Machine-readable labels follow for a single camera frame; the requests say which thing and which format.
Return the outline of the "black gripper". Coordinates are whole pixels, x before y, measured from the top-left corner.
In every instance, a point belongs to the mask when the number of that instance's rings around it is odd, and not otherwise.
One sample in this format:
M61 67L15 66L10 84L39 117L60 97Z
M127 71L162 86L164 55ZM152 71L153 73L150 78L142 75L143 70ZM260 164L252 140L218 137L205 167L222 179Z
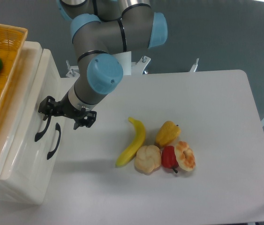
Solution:
M41 101L38 112L43 114L43 121L51 116L64 116L75 121L74 130L79 127L90 128L97 118L96 111L86 110L85 108L76 109L71 105L68 96L64 96L61 101L57 102L52 96L47 96Z

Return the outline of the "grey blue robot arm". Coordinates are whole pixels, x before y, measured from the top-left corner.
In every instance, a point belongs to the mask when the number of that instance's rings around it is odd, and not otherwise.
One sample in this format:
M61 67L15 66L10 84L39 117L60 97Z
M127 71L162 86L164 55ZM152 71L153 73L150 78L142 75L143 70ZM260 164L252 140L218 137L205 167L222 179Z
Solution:
M167 40L167 22L148 0L59 0L62 16L70 20L79 78L60 101L46 97L38 112L74 120L74 128L91 127L93 108L114 91L123 78L118 53L150 49Z

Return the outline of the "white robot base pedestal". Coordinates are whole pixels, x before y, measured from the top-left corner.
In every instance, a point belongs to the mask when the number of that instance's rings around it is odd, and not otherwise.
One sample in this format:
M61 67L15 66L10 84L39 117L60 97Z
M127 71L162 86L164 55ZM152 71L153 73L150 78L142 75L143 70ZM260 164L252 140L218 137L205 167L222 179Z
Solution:
M139 61L132 61L132 53L124 52L113 55L117 61L122 65L123 75L142 75L148 74L147 67L151 62L149 56L142 56ZM78 78L80 76L80 71L77 65L70 65L69 61L66 60L67 73L66 78Z

